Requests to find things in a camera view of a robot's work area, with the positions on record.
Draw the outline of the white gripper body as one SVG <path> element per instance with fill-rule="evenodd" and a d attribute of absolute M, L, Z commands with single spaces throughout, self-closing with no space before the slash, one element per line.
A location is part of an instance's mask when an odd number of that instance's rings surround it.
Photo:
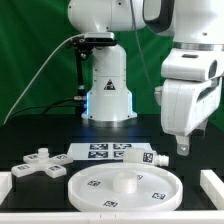
<path fill-rule="evenodd" d="M 188 136 L 218 108 L 221 88 L 221 78 L 204 82 L 167 79 L 156 87 L 163 131 Z"/>

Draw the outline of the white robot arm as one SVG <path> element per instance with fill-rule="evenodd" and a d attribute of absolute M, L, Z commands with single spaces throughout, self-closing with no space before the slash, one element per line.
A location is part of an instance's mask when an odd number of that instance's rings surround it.
<path fill-rule="evenodd" d="M 163 131 L 176 137 L 178 154 L 188 155 L 191 133 L 204 131 L 220 104 L 224 0 L 70 0 L 68 18 L 81 33 L 80 45 L 93 52 L 93 85 L 82 119 L 96 126 L 121 126 L 137 117 L 126 87 L 126 53 L 114 33 L 147 27 L 173 38 L 155 98 Z"/>

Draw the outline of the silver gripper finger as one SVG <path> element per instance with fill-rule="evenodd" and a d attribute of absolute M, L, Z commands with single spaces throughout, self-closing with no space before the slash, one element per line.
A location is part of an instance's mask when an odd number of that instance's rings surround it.
<path fill-rule="evenodd" d="M 193 131 L 194 135 L 204 135 L 207 126 L 207 121 L 203 121 L 201 124 L 197 126 L 197 128 Z"/>
<path fill-rule="evenodd" d="M 177 153 L 181 156 L 187 156 L 190 152 L 190 138 L 188 136 L 177 136 Z"/>

